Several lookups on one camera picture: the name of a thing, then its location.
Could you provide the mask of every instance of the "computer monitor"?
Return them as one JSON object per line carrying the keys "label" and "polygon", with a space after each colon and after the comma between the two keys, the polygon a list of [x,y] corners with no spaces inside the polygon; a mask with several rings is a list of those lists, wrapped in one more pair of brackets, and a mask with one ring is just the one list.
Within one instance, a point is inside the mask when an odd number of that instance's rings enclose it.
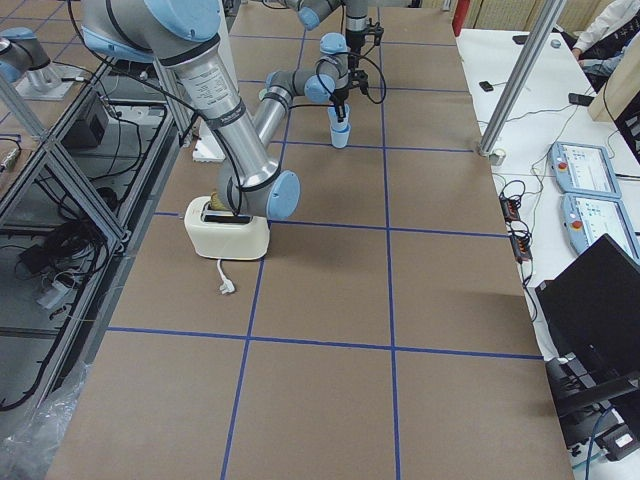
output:
{"label": "computer monitor", "polygon": [[[596,384],[640,370],[640,266],[611,237],[536,293],[558,352],[573,352]],[[610,402],[640,438],[640,392]]]}

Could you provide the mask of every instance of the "white desk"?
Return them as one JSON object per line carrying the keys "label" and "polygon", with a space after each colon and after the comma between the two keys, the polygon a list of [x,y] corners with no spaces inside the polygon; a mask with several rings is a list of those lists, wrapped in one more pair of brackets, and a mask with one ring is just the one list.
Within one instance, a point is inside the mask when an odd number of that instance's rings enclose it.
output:
{"label": "white desk", "polygon": [[[511,37],[521,33],[527,32],[463,30],[458,38],[458,49],[482,131],[491,118],[504,85],[497,85],[494,91],[485,92],[478,84],[485,80],[491,84],[508,80],[522,50],[522,46],[516,45]],[[557,34],[552,34],[551,38],[561,39]],[[515,119],[527,112],[567,107],[567,96],[570,92],[592,93],[593,90],[564,42],[558,49],[547,43],[509,118]],[[507,156],[500,167],[493,167],[493,172],[507,182],[520,179],[525,182],[527,191],[536,192],[539,183],[531,173],[531,166],[546,158],[547,150],[553,142],[562,140],[607,146],[607,139],[615,131],[616,127],[612,122],[594,122],[586,107],[576,106],[561,112],[531,114],[519,120],[509,121],[496,143],[496,147],[506,150]],[[640,165],[619,133],[611,136],[609,145],[610,155],[614,154],[612,163],[616,173],[640,175]],[[545,165],[546,160],[540,161],[537,164],[538,171],[542,172]],[[562,194],[550,169],[544,173],[542,193],[525,196],[520,209],[522,219],[534,229],[534,271],[531,286],[555,278],[577,257],[563,225],[560,210]],[[504,182],[497,175],[495,179],[496,189],[500,191]],[[639,231],[640,182],[621,180],[620,184],[627,212],[635,231]],[[506,193],[509,195],[519,191],[514,189]],[[529,273],[530,268],[530,264],[524,265],[525,274]],[[553,345],[548,338],[548,332],[540,320],[536,321],[535,326],[542,353],[549,358],[553,355]],[[579,457],[572,462],[576,464],[583,459]],[[592,461],[590,479],[635,480],[638,478],[638,472],[640,451],[620,462],[608,462],[603,459]],[[584,467],[576,468],[574,474],[576,479],[583,479]]]}

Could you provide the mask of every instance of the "white shirt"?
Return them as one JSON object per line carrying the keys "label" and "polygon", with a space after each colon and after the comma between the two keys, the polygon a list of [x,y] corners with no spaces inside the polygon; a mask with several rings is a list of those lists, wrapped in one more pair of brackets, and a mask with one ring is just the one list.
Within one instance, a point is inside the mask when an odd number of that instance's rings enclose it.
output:
{"label": "white shirt", "polygon": [[631,20],[639,9],[640,0],[615,0],[582,32],[573,48],[587,51]]}

